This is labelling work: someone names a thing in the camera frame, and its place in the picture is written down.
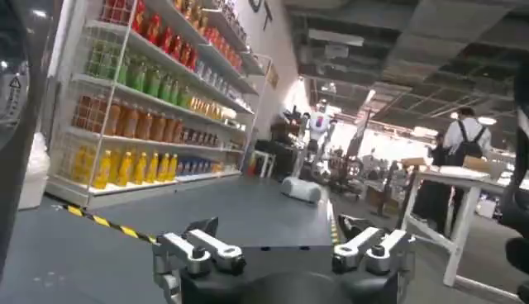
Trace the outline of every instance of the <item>white shirt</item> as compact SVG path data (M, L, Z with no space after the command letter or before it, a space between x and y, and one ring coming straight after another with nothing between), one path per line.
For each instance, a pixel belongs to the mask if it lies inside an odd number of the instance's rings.
M465 126L466 136L469 141L474 140L474 138L481 131L483 126L478 122L477 119L473 117L466 117L462 120L463 126ZM492 134L485 128L485 132L481 135L481 138L478 140L478 145L481 147L483 154L486 155L492 148L490 146L490 139ZM463 135L461 134L460 125L457 121L453 121L448 127L448 131L445 134L445 141L443 142L443 148L449 149L449 154L454 154L460 144L463 142Z

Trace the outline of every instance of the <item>orange bottle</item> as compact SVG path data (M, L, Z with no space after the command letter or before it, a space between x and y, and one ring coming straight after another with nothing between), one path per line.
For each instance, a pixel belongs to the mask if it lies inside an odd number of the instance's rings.
M174 119L174 116L169 117L165 122L165 130L164 130L164 142L172 142L173 141L173 134L174 134L174 128L176 127L176 119Z
M150 140L162 141L164 139L165 130L165 114L161 113L155 117L152 128L150 130Z
M132 109L130 109L126 114L126 122L125 128L123 129L123 136L128 138L134 138L139 118L140 114L138 113L138 106L134 105L134 107L132 107Z
M152 128L152 111L149 109L147 112L142 112L140 115L140 121L136 128L136 138L141 140L148 140L150 137L150 129Z
M122 108L120 107L119 100L114 99L110 106L110 112L108 113L107 124L105 125L105 135L114 136L117 130L117 122L119 121L120 113Z

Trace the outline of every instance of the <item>yellow bottle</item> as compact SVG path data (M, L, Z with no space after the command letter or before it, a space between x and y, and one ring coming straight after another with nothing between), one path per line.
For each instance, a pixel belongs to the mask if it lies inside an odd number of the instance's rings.
M117 175L119 174L119 165L122 163L122 152L119 149L114 149L110 157L110 174L108 174L109 183L117 183Z
M147 170L147 177L145 178L146 183L154 183L156 179L156 173L158 170L158 153L152 155L150 159L149 169Z
M72 168L72 179L75 182L82 182L83 181L83 166L84 166L84 158L86 156L87 147L85 145L81 145L79 147L79 150L75 154L74 157L74 166Z
M82 168L82 177L81 183L89 184L90 183L90 173L92 172L93 159L96 156L96 150L92 147L86 149L86 154L84 155L84 162Z
M165 182L165 179L167 178L167 169L169 169L169 153L164 155L164 158L160 163L160 167L158 168L158 178L156 180L159 182Z
M117 186L125 187L129 182L129 177L131 176L132 169L132 154L131 152L126 152L123 156L122 165L119 168L119 174L117 175Z
M176 168L178 166L179 166L179 156L176 154L173 154L173 158L171 159L171 162L169 163L169 169L167 171L166 180L168 182L174 181L174 178L176 177Z
M141 185L145 180L145 168L147 167L147 153L143 152L134 168L133 183Z
M93 179L92 186L96 189L104 189L107 187L108 177L110 175L110 168L112 165L111 156L112 153L109 150L105 151L105 155L102 157L99 163L98 171Z

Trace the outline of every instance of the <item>green bottle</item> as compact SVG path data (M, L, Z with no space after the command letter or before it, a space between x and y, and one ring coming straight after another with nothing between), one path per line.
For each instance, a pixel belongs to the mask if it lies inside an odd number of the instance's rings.
M165 100L166 102L171 102L171 88L172 88L173 78L170 74L166 74L160 85L160 94L158 98Z
M121 84L126 84L126 77L129 73L129 66L131 65L131 58L129 57L128 51L125 51L122 60L122 66L119 68L119 74L117 75L117 81Z
M130 73L130 77L127 78L127 85L135 90L143 92L145 89L145 77L146 77L145 62L136 57L134 59L133 69Z
M175 79L171 85L171 95L169 97L169 102L175 106L179 104L179 81Z
M147 71L147 86L144 93L147 93L152 97L158 97L161 81L160 70L155 66L149 67L149 70Z

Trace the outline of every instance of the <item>black lettering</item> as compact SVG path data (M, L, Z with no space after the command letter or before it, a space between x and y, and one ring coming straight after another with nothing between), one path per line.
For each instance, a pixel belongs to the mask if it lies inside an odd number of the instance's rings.
M263 2L263 0L248 0L248 2L250 3L251 9L253 9L254 12L258 12L261 8L261 3Z
M264 26L263 31L266 30L266 26L268 25L268 20L272 21L272 12L270 11L270 7L268 6L268 3L264 1L264 9L266 10L266 18L264 19Z

